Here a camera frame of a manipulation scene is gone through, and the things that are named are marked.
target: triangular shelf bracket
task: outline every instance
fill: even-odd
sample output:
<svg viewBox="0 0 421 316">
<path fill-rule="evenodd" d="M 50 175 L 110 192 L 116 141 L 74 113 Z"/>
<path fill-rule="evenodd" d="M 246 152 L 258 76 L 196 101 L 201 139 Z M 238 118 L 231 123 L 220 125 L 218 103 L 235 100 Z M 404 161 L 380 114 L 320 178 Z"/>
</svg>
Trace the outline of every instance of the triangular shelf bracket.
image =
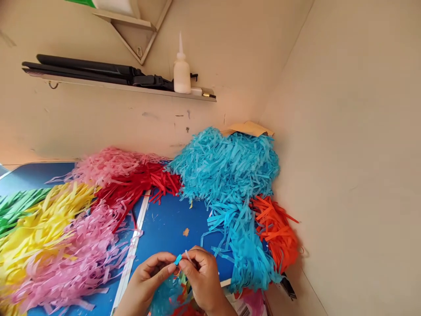
<svg viewBox="0 0 421 316">
<path fill-rule="evenodd" d="M 136 19 L 136 18 L 122 15 L 122 14 L 108 12 L 104 10 L 95 9 L 93 11 L 93 14 L 103 19 L 104 21 L 108 22 L 111 25 L 112 29 L 116 32 L 117 36 L 123 42 L 124 46 L 126 46 L 126 48 L 130 51 L 133 57 L 141 65 L 143 65 L 145 63 L 146 57 L 148 56 L 150 48 L 152 47 L 152 44 L 155 41 L 155 38 L 157 37 L 159 29 L 161 28 L 162 22 L 164 22 L 165 16 L 167 15 L 167 12 L 171 6 L 171 3 L 172 3 L 172 0 L 167 0 L 167 2 L 165 3 L 164 8 L 162 9 L 161 14 L 158 18 L 157 25 L 153 25 L 151 22 L 145 21 L 142 19 Z M 146 46 L 145 51 L 142 52 L 141 50 L 139 50 L 138 53 L 136 53 L 132 49 L 132 47 L 127 43 L 123 35 L 117 30 L 117 28 L 115 27 L 116 24 L 152 31 L 153 32 L 152 36 Z"/>
</svg>

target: shelf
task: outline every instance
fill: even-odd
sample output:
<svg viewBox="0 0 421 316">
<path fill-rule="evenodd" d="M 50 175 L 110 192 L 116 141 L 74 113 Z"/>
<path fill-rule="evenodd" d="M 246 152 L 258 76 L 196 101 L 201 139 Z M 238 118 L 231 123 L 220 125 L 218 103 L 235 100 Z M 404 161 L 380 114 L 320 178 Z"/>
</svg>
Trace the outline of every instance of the shelf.
<svg viewBox="0 0 421 316">
<path fill-rule="evenodd" d="M 111 28 L 115 31 L 118 38 L 123 42 L 124 46 L 126 46 L 126 48 L 130 51 L 133 57 L 138 61 L 138 63 L 143 65 L 150 51 L 150 48 L 152 47 L 152 44 L 154 43 L 155 38 L 158 35 L 158 31 L 161 28 L 162 23 L 164 22 L 165 16 L 167 15 L 167 12 L 171 6 L 171 3 L 172 3 L 172 0 L 167 0 L 165 2 L 165 5 L 161 11 L 161 14 L 158 18 L 156 25 L 153 25 L 149 21 L 132 18 L 132 17 L 114 13 L 114 12 L 108 12 L 105 10 L 94 9 L 92 11 L 92 14 L 101 18 L 107 23 L 109 23 Z M 152 34 L 146 36 L 146 43 L 143 43 L 143 45 L 138 45 L 137 49 L 133 49 L 133 47 L 131 47 L 129 43 L 127 42 L 127 38 L 123 36 L 123 34 L 121 33 L 121 30 L 119 30 L 121 27 L 142 29 L 142 30 L 150 31 L 152 32 Z"/>
<path fill-rule="evenodd" d="M 170 97 L 181 97 L 185 99 L 194 99 L 194 100 L 201 100 L 201 101 L 208 101 L 208 102 L 216 102 L 215 98 L 212 97 L 203 97 L 193 94 L 183 94 L 171 91 L 162 91 L 162 90 L 155 90 L 155 89 L 147 89 L 135 86 L 125 86 L 119 85 L 116 83 L 104 83 L 100 81 L 93 81 L 93 80 L 84 80 L 84 79 L 76 79 L 76 78 L 68 78 L 62 76 L 55 76 L 55 75 L 41 75 L 39 74 L 37 77 L 45 80 L 48 83 L 73 83 L 73 84 L 80 84 L 85 86 L 97 86 L 102 88 L 109 88 L 109 89 L 118 89 L 118 90 L 126 90 L 126 91 L 134 91 L 134 92 L 142 92 L 142 93 L 150 93 L 150 94 L 158 94 Z M 205 89 L 202 88 L 203 91 L 214 94 L 212 89 Z"/>
<path fill-rule="evenodd" d="M 118 13 L 108 12 L 104 10 L 95 10 L 94 12 L 92 12 L 92 14 L 111 24 L 120 23 L 126 26 L 133 26 L 139 29 L 145 29 L 152 32 L 156 32 L 157 30 L 157 28 L 153 26 L 152 23 L 149 21 L 128 17 Z"/>
</svg>

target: beige wall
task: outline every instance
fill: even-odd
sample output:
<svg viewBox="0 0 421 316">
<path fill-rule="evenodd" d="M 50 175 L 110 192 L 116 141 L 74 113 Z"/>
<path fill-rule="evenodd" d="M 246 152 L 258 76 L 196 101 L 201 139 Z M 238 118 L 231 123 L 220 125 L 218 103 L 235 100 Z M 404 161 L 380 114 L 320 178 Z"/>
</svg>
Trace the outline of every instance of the beige wall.
<svg viewBox="0 0 421 316">
<path fill-rule="evenodd" d="M 210 125 L 257 120 L 312 2 L 174 0 L 142 69 L 172 79 L 182 31 L 197 84 L 218 97 L 210 103 L 70 84 L 51 90 L 20 64 L 42 53 L 139 65 L 85 6 L 1 1 L 0 162 L 74 159 L 109 145 L 173 157 Z M 165 0 L 140 3 L 154 22 Z"/>
<path fill-rule="evenodd" d="M 420 1 L 316 0 L 260 120 L 331 316 L 421 315 L 420 17 Z"/>
</svg>

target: brown paper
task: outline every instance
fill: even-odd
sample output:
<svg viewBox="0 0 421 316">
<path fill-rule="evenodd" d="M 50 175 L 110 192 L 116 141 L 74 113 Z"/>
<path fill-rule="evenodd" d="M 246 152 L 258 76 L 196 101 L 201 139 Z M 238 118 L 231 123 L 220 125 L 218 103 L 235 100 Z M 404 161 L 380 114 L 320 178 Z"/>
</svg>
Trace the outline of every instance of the brown paper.
<svg viewBox="0 0 421 316">
<path fill-rule="evenodd" d="M 259 124 L 253 123 L 252 121 L 247 121 L 245 123 L 236 123 L 232 124 L 228 129 L 222 130 L 221 134 L 224 137 L 227 137 L 235 132 L 241 132 L 251 136 L 259 137 L 262 134 L 273 136 L 274 132 L 271 130 L 260 126 Z"/>
</svg>

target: table surface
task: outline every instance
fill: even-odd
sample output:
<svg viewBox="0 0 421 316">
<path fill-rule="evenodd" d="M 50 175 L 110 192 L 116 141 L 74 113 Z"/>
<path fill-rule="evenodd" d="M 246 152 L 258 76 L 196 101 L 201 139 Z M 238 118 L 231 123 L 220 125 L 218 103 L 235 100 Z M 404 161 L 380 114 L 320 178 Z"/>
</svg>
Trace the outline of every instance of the table surface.
<svg viewBox="0 0 421 316">
<path fill-rule="evenodd" d="M 60 183 L 45 184 L 55 176 L 61 176 L 74 168 L 73 162 L 57 163 L 31 163 L 22 165 L 9 174 L 0 178 L 0 196 L 8 195 L 20 190 L 31 190 L 44 187 L 52 187 Z M 139 216 L 142 199 L 134 207 L 136 215 Z M 200 238 L 207 232 L 207 218 L 209 212 L 203 201 L 196 201 L 190 209 L 187 200 L 180 201 L 180 197 L 167 195 L 162 197 L 161 205 L 148 204 L 145 218 L 142 225 L 143 236 L 139 239 L 136 250 L 136 257 L 133 262 L 132 274 L 136 267 L 151 255 L 160 251 L 169 251 L 178 255 L 184 250 L 189 250 L 194 245 L 200 245 Z M 129 226 L 133 228 L 130 217 L 127 219 Z M 184 236 L 184 230 L 188 228 L 188 236 Z M 133 232 L 130 230 L 121 232 L 119 239 L 129 241 Z M 204 237 L 203 247 L 211 251 L 212 246 L 218 246 L 222 238 L 221 233 L 213 233 Z M 220 280 L 231 278 L 233 264 L 226 259 L 217 258 Z M 107 294 L 94 294 L 84 299 L 96 305 L 93 311 L 89 312 L 80 307 L 72 306 L 66 315 L 71 316 L 106 316 L 111 313 L 117 292 L 120 277 L 113 279 L 103 287 L 108 287 Z M 29 316 L 45 315 L 44 309 L 36 307 L 28 312 Z"/>
</svg>

